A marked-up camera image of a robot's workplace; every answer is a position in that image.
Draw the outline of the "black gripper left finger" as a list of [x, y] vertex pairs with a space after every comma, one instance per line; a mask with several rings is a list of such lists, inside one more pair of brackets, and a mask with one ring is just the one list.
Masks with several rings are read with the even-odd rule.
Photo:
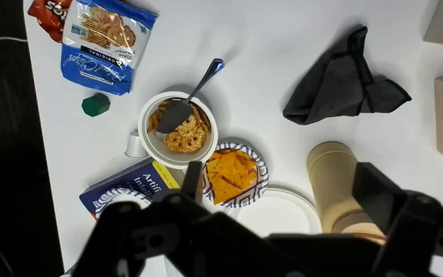
[[190, 162], [182, 179], [181, 192], [192, 199], [193, 202], [201, 200], [202, 185], [201, 185], [202, 163]]

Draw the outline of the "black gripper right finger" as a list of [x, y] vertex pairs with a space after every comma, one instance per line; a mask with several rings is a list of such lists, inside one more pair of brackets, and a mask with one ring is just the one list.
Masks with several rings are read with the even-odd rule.
[[352, 196], [370, 222], [389, 234], [404, 203], [415, 199], [416, 192], [401, 189], [372, 163], [359, 162], [355, 168]]

